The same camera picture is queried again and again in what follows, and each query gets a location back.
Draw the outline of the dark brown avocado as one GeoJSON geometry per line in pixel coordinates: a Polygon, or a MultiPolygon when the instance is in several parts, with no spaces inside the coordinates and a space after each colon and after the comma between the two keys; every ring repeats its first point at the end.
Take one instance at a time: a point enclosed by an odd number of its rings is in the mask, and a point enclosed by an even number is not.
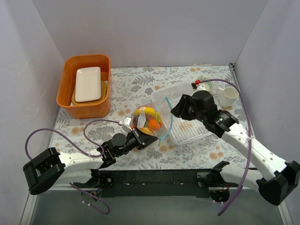
{"type": "Polygon", "coordinates": [[[131,127],[132,127],[132,128],[136,128],[136,127],[137,127],[137,124],[138,124],[138,116],[136,116],[136,117],[134,117],[134,118],[132,119],[132,125],[131,125],[131,127]]]}

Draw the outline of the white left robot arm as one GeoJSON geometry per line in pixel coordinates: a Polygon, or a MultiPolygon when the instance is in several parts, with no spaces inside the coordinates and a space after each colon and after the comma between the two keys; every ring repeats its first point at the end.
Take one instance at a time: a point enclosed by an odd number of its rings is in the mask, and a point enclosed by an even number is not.
{"type": "Polygon", "coordinates": [[[100,181],[99,169],[110,167],[118,157],[134,148],[142,150],[157,140],[156,136],[133,129],[127,135],[115,134],[91,153],[60,153],[48,148],[23,166],[29,192],[39,195],[52,186],[67,183],[96,187],[100,181]]]}

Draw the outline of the yellow banana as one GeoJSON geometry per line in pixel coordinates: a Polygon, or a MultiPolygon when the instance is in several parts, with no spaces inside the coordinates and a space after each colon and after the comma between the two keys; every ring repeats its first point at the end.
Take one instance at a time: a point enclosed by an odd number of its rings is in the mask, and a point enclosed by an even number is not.
{"type": "Polygon", "coordinates": [[[151,116],[151,117],[155,118],[158,121],[159,124],[161,123],[160,114],[154,108],[148,107],[148,106],[142,106],[142,107],[136,109],[134,111],[133,115],[138,116],[141,113],[144,114],[144,115],[151,116]]]}

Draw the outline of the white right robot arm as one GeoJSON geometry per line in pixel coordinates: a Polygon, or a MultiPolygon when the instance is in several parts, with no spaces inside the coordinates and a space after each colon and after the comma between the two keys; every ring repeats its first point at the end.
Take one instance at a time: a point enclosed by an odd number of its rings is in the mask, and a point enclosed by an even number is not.
{"type": "Polygon", "coordinates": [[[255,166],[255,170],[247,167],[238,169],[230,166],[229,162],[222,161],[203,178],[207,183],[217,186],[226,183],[245,186],[256,190],[267,202],[276,206],[298,186],[299,163],[287,162],[252,138],[249,130],[237,118],[228,111],[218,109],[208,91],[197,91],[191,96],[182,95],[171,114],[183,120],[202,122],[208,131],[229,143],[255,166]]]}

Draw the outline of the orange tangerine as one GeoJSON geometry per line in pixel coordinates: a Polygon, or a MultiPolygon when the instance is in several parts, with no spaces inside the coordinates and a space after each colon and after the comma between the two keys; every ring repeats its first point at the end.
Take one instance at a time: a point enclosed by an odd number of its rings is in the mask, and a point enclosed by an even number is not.
{"type": "Polygon", "coordinates": [[[152,129],[150,129],[149,127],[142,127],[139,130],[141,132],[143,132],[144,134],[155,136],[155,132],[152,129]]]}
{"type": "Polygon", "coordinates": [[[148,120],[148,127],[153,131],[158,131],[161,128],[161,124],[155,118],[150,118],[148,120]]]}

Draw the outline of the clear zip top bag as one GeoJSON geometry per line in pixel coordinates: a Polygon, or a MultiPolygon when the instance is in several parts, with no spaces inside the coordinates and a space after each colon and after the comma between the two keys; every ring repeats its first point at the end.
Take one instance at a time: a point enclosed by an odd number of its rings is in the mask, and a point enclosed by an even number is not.
{"type": "Polygon", "coordinates": [[[171,103],[167,97],[137,107],[131,115],[131,128],[158,139],[158,145],[170,134],[173,127],[171,103]]]}

